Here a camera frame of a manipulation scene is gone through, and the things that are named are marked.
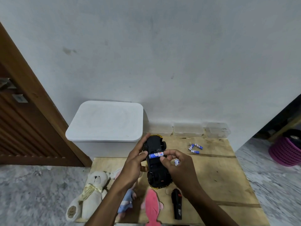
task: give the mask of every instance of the marble floor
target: marble floor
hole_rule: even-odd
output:
[[[269,143],[250,139],[236,156],[271,226],[301,222],[301,167],[283,167],[268,155]],[[65,211],[81,193],[89,168],[0,166],[2,225],[76,225]]]

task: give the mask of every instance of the purple plastic basket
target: purple plastic basket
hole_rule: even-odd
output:
[[[269,148],[269,154],[273,160],[286,167],[301,164],[301,150],[287,137],[280,137]]]

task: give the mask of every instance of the toy car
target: toy car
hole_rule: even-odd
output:
[[[149,158],[150,154],[166,150],[166,143],[159,135],[151,135],[143,144],[143,150],[148,151],[146,161],[148,163],[148,183],[154,189],[160,189],[172,183],[168,170],[160,162],[160,157]]]

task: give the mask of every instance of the person's left hand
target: person's left hand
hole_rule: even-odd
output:
[[[141,171],[146,172],[146,167],[142,166],[141,162],[145,160],[145,158],[148,155],[148,152],[144,151],[141,154],[140,152],[142,151],[143,144],[149,138],[150,135],[151,134],[148,133],[144,137],[142,137],[141,140],[139,140],[134,149],[129,153],[129,156],[126,159],[126,162],[124,163],[122,171],[118,176],[118,179],[121,181],[122,184],[126,185],[127,189],[130,189],[134,185],[134,183],[139,178]]]

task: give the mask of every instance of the door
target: door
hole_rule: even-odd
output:
[[[1,63],[0,163],[83,166]]]

